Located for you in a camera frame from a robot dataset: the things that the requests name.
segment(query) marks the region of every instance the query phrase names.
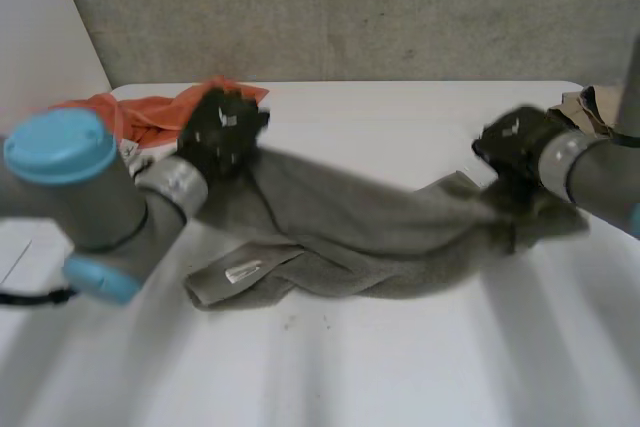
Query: gray wall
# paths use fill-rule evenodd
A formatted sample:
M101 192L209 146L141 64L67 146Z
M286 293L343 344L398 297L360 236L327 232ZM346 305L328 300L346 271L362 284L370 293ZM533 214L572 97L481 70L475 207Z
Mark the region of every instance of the gray wall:
M640 0L75 0L114 86L624 74Z

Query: towel fold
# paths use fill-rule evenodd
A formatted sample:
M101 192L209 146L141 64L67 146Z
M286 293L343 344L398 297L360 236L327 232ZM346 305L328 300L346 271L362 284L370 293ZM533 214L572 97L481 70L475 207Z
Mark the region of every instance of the towel fold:
M586 230L573 206L542 190L518 202L512 188L498 180L483 190L455 172L411 193L263 149L240 178L212 188L199 214L253 240L184 285L204 310L270 305L295 287L411 298L540 239Z

